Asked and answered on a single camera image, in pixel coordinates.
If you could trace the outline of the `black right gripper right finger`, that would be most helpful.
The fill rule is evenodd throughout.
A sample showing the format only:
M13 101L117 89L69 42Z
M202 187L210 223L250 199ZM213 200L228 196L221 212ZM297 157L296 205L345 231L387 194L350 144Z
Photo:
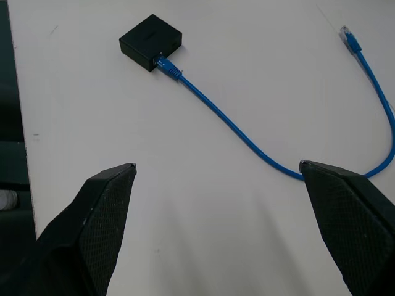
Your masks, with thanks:
M299 171L321 237L352 295L394 295L394 204L367 177L312 161Z

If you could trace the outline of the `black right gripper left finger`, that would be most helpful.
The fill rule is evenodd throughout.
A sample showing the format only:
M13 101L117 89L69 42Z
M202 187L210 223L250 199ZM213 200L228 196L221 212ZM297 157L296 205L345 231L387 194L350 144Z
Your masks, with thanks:
M90 177L1 280L1 295L106 295L117 265L136 165Z

